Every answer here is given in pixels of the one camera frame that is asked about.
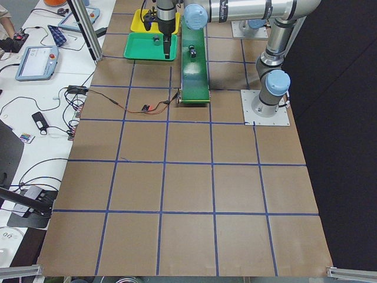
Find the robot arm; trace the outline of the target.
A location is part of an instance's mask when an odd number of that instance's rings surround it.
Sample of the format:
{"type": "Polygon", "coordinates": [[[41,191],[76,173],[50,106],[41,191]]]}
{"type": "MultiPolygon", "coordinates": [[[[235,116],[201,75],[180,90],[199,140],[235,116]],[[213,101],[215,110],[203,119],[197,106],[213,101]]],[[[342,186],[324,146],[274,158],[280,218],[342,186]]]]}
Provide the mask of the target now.
{"type": "Polygon", "coordinates": [[[228,21],[268,21],[271,32],[265,50],[256,60],[259,78],[279,69],[287,47],[295,40],[297,22],[303,21],[320,4],[320,1],[264,0],[264,1],[184,1],[184,18],[191,29],[203,28],[208,23],[223,24],[228,21]]]}
{"type": "Polygon", "coordinates": [[[156,0],[157,9],[149,10],[140,16],[146,31],[151,29],[153,22],[158,23],[158,30],[163,33],[163,50],[165,59],[170,58],[171,35],[176,29],[176,5],[181,1],[156,0]]]}

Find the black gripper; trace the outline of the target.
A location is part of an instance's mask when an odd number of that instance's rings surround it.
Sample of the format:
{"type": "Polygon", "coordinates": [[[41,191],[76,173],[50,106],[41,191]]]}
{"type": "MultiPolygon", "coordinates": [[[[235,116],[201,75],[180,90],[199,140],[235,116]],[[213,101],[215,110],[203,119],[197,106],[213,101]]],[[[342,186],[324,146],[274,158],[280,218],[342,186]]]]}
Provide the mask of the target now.
{"type": "Polygon", "coordinates": [[[143,24],[148,31],[153,22],[158,23],[158,29],[163,34],[163,51],[165,59],[170,59],[171,34],[176,28],[176,10],[150,9],[143,15],[143,24]]]}

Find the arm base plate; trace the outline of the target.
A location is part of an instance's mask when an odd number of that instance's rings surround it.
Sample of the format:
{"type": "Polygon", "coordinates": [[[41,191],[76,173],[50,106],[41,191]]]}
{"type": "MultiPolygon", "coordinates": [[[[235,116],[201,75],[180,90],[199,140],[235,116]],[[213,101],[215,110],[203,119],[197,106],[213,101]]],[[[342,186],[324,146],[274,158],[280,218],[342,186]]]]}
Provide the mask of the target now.
{"type": "Polygon", "coordinates": [[[244,124],[247,126],[290,126],[283,98],[275,106],[267,106],[259,99],[259,90],[241,90],[244,124]]]}
{"type": "Polygon", "coordinates": [[[267,40],[266,24],[265,19],[232,21],[233,36],[251,40],[267,40]]]}

